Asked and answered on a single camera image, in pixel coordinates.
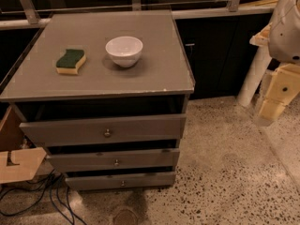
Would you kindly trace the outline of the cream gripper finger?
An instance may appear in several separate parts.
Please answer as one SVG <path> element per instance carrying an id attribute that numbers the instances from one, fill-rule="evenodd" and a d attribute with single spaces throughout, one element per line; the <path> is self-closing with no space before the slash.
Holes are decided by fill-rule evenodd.
<path id="1" fill-rule="evenodd" d="M 258 47 L 267 46 L 269 43 L 270 30 L 271 24 L 267 24 L 259 33 L 251 37 L 249 43 Z"/>
<path id="2" fill-rule="evenodd" d="M 262 127 L 270 126 L 300 93 L 300 66 L 282 64 L 262 80 L 260 99 L 254 121 Z"/>

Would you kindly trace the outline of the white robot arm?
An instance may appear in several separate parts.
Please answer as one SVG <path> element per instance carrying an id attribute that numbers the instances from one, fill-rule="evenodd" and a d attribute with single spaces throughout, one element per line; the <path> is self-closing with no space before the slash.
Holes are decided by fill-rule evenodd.
<path id="1" fill-rule="evenodd" d="M 262 83 L 262 102 L 255 120 L 270 126 L 300 93 L 300 0 L 278 0 L 274 18 L 250 44 L 267 47 L 280 65 Z"/>

